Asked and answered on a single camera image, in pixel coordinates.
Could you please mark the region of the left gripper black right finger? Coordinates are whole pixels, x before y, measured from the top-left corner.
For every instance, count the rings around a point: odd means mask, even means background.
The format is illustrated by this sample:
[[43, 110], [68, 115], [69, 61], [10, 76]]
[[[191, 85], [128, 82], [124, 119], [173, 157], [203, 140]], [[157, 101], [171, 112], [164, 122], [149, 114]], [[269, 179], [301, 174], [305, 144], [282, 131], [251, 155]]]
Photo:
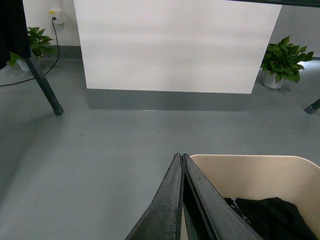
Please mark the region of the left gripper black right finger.
[[182, 155], [184, 215], [189, 240], [261, 240], [227, 204], [188, 154]]

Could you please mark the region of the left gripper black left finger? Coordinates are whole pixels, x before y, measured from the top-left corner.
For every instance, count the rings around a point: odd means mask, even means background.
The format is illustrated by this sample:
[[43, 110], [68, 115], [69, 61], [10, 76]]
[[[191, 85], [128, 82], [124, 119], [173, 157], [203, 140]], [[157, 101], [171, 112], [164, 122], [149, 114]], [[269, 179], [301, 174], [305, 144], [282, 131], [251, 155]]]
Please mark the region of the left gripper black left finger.
[[151, 204], [127, 240], [179, 240], [184, 194], [182, 156], [176, 153]]

